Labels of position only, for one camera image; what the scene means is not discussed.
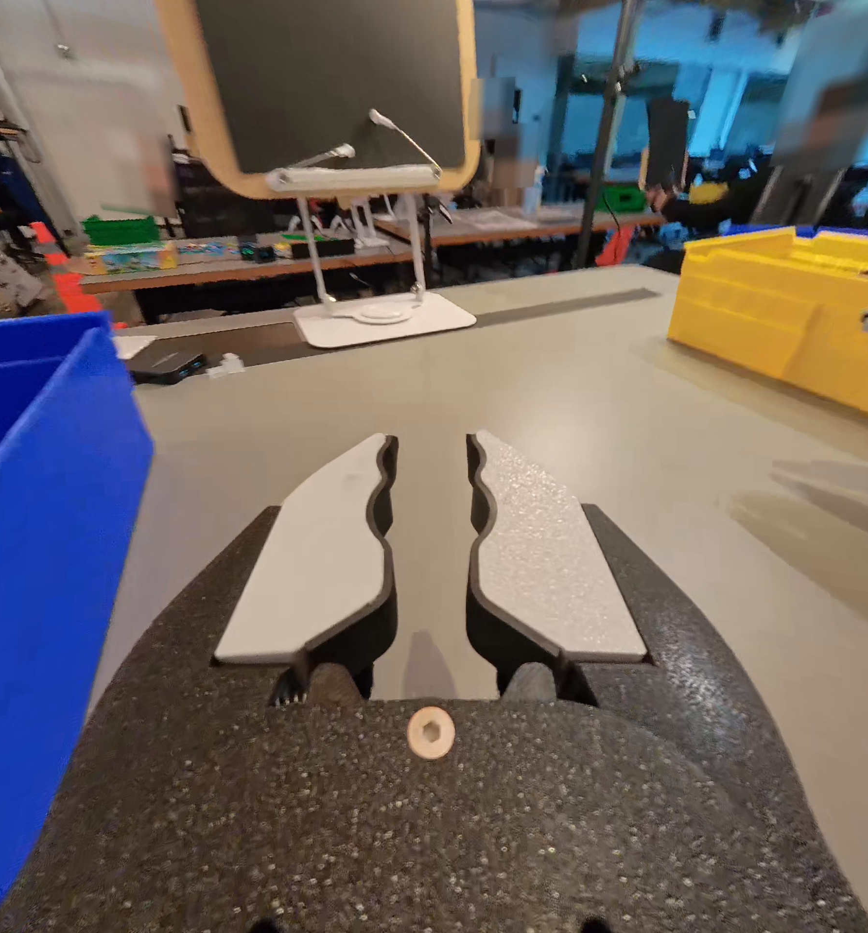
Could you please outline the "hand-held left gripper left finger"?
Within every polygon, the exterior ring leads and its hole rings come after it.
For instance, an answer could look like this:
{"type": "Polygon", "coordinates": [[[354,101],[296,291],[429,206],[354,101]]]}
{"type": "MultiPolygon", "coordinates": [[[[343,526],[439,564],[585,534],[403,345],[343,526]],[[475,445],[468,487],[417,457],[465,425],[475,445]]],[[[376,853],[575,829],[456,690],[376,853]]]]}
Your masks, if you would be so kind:
{"type": "Polygon", "coordinates": [[[398,439],[376,433],[312,473],[279,507],[214,650],[221,664],[292,665],[315,657],[392,593],[390,519],[398,439]]]}

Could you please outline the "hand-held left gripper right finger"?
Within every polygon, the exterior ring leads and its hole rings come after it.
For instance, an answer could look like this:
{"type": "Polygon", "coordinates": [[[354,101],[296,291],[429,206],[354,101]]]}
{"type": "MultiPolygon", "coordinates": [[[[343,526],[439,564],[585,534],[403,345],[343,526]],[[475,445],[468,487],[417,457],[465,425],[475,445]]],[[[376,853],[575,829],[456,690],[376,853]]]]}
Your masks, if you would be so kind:
{"type": "Polygon", "coordinates": [[[497,669],[639,663],[648,647],[577,496],[496,435],[467,435],[467,633],[497,669]]]}

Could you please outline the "yellow plastic bin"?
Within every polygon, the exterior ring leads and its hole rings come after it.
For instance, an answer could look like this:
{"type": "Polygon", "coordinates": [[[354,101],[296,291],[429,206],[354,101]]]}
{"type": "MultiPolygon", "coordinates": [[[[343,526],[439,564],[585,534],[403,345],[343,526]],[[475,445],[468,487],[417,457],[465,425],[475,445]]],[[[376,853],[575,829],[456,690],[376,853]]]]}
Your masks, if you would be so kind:
{"type": "Polygon", "coordinates": [[[794,227],[696,240],[667,337],[868,415],[868,238],[794,227]]]}

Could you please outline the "black usb hub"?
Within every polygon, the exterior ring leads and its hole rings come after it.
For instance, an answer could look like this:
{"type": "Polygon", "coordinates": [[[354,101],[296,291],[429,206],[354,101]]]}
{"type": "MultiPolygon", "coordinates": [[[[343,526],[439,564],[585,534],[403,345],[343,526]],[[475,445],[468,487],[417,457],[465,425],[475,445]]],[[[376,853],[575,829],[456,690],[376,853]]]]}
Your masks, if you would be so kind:
{"type": "Polygon", "coordinates": [[[152,344],[125,362],[136,385],[174,385],[207,369],[204,354],[152,344]]]}

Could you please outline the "white stand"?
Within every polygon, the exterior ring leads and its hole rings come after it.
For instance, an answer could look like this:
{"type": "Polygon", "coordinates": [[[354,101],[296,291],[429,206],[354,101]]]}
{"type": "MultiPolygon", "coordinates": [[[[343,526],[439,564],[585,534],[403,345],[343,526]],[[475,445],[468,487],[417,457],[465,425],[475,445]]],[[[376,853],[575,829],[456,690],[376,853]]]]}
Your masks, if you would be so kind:
{"type": "Polygon", "coordinates": [[[440,170],[429,162],[379,169],[287,167],[265,175],[270,189],[294,194],[298,201],[318,296],[316,304],[292,313],[295,328],[306,344],[320,350],[343,349],[460,330],[475,324],[472,314],[427,286],[414,195],[434,191],[439,180],[440,170]],[[306,197],[330,194],[355,202],[359,195],[390,192],[406,197],[416,276],[413,288],[380,297],[332,300],[316,250],[306,197]]]}

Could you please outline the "orange traffic cone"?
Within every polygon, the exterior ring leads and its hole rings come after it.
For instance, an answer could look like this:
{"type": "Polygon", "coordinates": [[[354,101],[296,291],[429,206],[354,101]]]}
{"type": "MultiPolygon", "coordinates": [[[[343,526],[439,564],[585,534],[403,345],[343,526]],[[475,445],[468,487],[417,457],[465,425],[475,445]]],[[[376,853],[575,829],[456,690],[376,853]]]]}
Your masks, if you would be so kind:
{"type": "Polygon", "coordinates": [[[596,268],[608,268],[624,263],[637,230],[637,225],[617,227],[595,257],[594,266],[596,268]]]}

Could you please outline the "black easel board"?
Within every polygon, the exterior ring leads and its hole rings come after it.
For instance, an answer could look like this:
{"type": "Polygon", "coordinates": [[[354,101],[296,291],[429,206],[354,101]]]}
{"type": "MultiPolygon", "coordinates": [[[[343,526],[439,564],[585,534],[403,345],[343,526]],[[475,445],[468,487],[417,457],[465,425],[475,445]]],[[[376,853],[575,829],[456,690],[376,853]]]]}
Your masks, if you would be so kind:
{"type": "Polygon", "coordinates": [[[649,141],[642,153],[638,184],[642,190],[681,190],[688,166],[690,103],[662,97],[646,104],[649,141]]]}

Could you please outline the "long wooden workbench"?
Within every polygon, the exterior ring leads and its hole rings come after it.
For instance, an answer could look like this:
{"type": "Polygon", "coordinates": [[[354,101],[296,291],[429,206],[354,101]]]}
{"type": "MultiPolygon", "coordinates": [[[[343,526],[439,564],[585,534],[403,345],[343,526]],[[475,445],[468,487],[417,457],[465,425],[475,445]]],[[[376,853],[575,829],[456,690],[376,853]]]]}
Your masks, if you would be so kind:
{"type": "MultiPolygon", "coordinates": [[[[437,216],[431,222],[433,246],[461,246],[477,242],[505,242],[509,240],[543,240],[568,237],[580,232],[580,218],[575,205],[554,205],[551,215],[542,213],[531,227],[512,225],[485,228],[477,218],[489,214],[489,209],[478,208],[452,213],[452,222],[437,216]]],[[[325,271],[356,270],[366,266],[412,263],[413,251],[407,222],[378,220],[376,226],[383,233],[381,247],[356,250],[352,255],[323,258],[320,265],[325,271]]],[[[277,259],[269,263],[255,263],[242,259],[205,260],[180,264],[169,270],[136,272],[113,275],[84,275],[79,281],[83,293],[108,294],[120,291],[207,285],[222,282],[247,282],[263,278],[309,274],[309,259],[277,259]]]]}

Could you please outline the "black light stand pole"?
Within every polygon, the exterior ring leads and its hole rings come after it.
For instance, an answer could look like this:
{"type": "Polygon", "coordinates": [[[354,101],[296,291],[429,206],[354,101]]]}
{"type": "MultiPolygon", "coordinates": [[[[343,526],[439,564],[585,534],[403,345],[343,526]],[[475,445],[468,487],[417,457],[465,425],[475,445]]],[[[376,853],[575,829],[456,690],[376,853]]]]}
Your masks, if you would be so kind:
{"type": "Polygon", "coordinates": [[[589,260],[595,207],[603,189],[608,153],[614,133],[616,110],[623,98],[625,78],[631,69],[629,59],[635,45],[641,7],[641,1],[623,1],[620,6],[620,17],[603,93],[603,108],[593,151],[590,181],[584,199],[580,235],[572,256],[571,269],[574,271],[584,269],[589,260]]]}

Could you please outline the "colourful printed box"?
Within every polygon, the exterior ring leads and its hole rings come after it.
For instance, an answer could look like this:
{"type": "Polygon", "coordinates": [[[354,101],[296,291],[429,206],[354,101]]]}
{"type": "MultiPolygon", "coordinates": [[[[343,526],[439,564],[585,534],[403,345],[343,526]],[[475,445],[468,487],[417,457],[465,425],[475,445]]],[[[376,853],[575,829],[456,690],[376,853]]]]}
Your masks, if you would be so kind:
{"type": "Polygon", "coordinates": [[[178,253],[172,242],[93,247],[83,258],[89,274],[102,276],[163,272],[178,265],[178,253]]]}

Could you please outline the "red traffic cone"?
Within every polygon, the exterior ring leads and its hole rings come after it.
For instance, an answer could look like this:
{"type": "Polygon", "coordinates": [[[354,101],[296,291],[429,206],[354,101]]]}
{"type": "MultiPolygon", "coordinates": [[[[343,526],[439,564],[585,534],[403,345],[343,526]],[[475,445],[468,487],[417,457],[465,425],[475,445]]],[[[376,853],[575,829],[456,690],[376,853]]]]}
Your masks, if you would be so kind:
{"type": "Polygon", "coordinates": [[[80,286],[82,275],[72,270],[67,253],[52,235],[48,226],[36,221],[30,228],[34,234],[35,250],[46,263],[54,292],[64,311],[69,313],[103,311],[104,308],[98,298],[82,290],[80,286]]]}

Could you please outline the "wood rimmed black board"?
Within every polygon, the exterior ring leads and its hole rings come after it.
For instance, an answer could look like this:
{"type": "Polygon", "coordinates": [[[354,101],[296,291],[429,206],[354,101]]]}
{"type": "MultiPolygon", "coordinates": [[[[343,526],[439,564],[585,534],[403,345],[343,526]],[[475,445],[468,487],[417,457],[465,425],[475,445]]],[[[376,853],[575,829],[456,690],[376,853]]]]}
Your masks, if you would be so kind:
{"type": "Polygon", "coordinates": [[[480,159],[470,1],[162,1],[197,154],[253,200],[463,188],[480,159]]]}

